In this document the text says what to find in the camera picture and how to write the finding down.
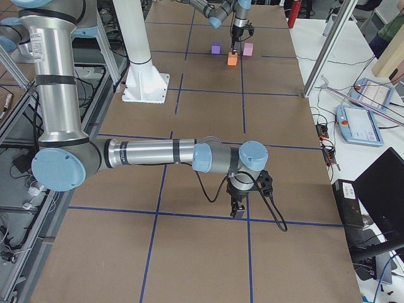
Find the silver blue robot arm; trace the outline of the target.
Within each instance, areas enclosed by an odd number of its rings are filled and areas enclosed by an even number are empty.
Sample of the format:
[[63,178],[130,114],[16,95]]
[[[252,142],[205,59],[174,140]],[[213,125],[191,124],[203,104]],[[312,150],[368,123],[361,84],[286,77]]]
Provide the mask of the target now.
[[232,28],[230,31],[232,54],[237,52],[235,43],[243,41],[242,35],[245,30],[249,32],[248,38],[254,34],[254,27],[247,19],[251,9],[251,1],[223,1],[218,8],[203,0],[190,0],[189,4],[207,18],[209,24],[215,29],[219,28],[226,18],[232,14]]
[[[44,132],[39,151],[33,157],[32,172],[53,191],[70,191],[91,175],[120,165],[157,166],[186,164],[196,172],[204,195],[216,201],[224,181],[231,195],[233,218],[242,218],[242,200],[257,191],[272,211],[272,179],[264,170],[268,151],[260,142],[247,141],[241,147],[222,145],[214,137],[146,141],[91,140],[81,127],[74,73],[73,32],[78,25],[97,20],[97,3],[92,1],[12,1],[18,19],[30,36],[35,66],[35,84],[40,99]],[[113,1],[130,61],[125,102],[162,104],[169,74],[159,73],[152,63],[141,1]],[[235,14],[232,42],[246,25],[251,1],[224,1],[215,9],[207,1],[190,1],[217,28],[225,13]],[[213,199],[201,183],[198,172],[225,174]]]

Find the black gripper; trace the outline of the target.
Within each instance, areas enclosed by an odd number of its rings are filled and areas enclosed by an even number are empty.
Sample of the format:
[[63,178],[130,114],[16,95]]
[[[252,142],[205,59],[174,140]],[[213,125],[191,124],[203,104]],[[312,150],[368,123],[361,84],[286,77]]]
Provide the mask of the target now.
[[231,49],[232,54],[238,54],[239,51],[239,42],[241,41],[241,37],[243,35],[243,28],[238,26],[232,26],[231,29]]
[[230,205],[232,207],[230,216],[232,218],[243,218],[246,209],[242,204],[242,200],[248,197],[251,191],[255,190],[256,186],[253,182],[239,182],[236,177],[231,177],[227,181],[226,192],[230,194]]

